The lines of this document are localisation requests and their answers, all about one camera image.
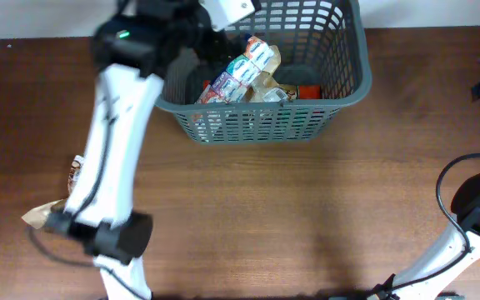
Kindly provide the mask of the beige snack bag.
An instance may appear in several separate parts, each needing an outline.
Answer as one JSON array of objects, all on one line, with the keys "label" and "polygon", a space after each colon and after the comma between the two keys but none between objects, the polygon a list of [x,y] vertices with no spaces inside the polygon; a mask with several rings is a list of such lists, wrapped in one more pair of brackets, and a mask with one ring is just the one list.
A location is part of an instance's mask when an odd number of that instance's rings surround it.
[{"label": "beige snack bag", "polygon": [[278,47],[269,47],[273,51],[266,67],[251,83],[245,98],[248,103],[283,103],[299,99],[299,87],[280,84],[274,78],[274,73],[281,64],[281,54]]}]

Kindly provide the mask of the brown snack bag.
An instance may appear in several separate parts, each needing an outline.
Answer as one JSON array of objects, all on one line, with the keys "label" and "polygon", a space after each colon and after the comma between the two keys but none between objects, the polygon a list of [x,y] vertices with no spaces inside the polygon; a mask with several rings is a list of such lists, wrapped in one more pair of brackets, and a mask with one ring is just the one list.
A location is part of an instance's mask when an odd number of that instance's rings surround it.
[{"label": "brown snack bag", "polygon": [[[80,155],[76,155],[72,160],[70,172],[67,178],[68,195],[71,195],[74,187],[77,185],[83,164],[84,157]],[[45,226],[48,216],[51,213],[64,209],[67,200],[68,197],[35,207],[22,215],[21,219],[32,228],[41,229]]]}]

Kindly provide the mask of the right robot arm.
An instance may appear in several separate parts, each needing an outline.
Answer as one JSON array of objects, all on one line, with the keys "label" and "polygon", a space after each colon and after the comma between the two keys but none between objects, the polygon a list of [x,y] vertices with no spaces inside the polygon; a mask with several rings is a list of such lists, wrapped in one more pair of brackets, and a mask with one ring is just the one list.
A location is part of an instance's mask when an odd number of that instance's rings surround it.
[{"label": "right robot arm", "polygon": [[480,159],[480,153],[453,159],[437,177],[437,205],[448,220],[440,237],[410,267],[377,285],[367,299],[437,299],[444,288],[480,259],[480,173],[460,186],[449,209],[441,196],[448,171],[473,159]]}]

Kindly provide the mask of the grey plastic shopping basket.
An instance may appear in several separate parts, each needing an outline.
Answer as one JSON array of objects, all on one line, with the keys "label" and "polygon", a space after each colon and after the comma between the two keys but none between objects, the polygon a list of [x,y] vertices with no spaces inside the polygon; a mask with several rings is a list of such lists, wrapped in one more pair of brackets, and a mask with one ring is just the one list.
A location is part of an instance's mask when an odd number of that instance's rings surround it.
[{"label": "grey plastic shopping basket", "polygon": [[[204,81],[222,66],[202,65],[192,51],[171,65],[156,106],[170,112],[185,133],[202,144],[271,143],[315,138],[341,108],[364,99],[372,86],[368,45],[357,0],[264,1],[260,11],[226,27],[230,37],[252,34],[275,45],[282,62],[278,83],[318,85],[320,99],[291,102],[197,104]],[[293,138],[289,115],[309,110]]]}]

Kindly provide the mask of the multicolour tissue pack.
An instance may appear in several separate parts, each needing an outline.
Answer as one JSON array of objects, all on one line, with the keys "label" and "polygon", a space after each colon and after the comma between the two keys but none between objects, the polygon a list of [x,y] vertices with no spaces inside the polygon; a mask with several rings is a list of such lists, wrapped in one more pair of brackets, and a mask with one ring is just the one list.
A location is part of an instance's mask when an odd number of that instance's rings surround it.
[{"label": "multicolour tissue pack", "polygon": [[275,71],[281,62],[278,47],[253,35],[247,35],[246,42],[244,53],[204,86],[197,104],[243,102],[249,88],[262,73]]}]

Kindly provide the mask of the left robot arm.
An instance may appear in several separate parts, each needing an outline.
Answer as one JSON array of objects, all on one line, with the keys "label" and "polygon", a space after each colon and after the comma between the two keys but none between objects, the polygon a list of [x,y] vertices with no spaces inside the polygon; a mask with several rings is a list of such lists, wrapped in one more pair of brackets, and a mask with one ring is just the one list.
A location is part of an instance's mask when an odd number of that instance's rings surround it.
[{"label": "left robot arm", "polygon": [[149,299],[143,253],[153,231],[133,208],[133,183],[148,120],[168,69],[184,49],[217,61],[241,51],[225,28],[258,1],[119,1],[92,36],[92,122],[77,184],[44,229],[78,241],[110,299]]}]

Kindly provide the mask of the orange pasta packet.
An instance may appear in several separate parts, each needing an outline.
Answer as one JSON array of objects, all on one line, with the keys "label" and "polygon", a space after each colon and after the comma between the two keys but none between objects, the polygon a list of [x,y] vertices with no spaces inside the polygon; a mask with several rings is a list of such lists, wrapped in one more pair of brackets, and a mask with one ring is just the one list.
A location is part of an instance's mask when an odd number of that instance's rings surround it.
[{"label": "orange pasta packet", "polygon": [[272,82],[269,86],[248,87],[231,79],[226,79],[224,82],[208,82],[197,99],[197,103],[278,103],[320,99],[321,96],[321,87],[318,85],[275,85]]}]

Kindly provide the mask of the green lid spice jar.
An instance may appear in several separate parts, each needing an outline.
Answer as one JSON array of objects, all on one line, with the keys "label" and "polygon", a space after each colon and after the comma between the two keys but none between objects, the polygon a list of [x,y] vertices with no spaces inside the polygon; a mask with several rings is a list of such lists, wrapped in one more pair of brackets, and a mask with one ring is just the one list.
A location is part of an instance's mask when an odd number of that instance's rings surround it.
[{"label": "green lid spice jar", "polygon": [[290,113],[284,130],[285,138],[293,138],[300,132],[303,124],[307,120],[308,113],[309,110],[307,108],[296,109]]}]

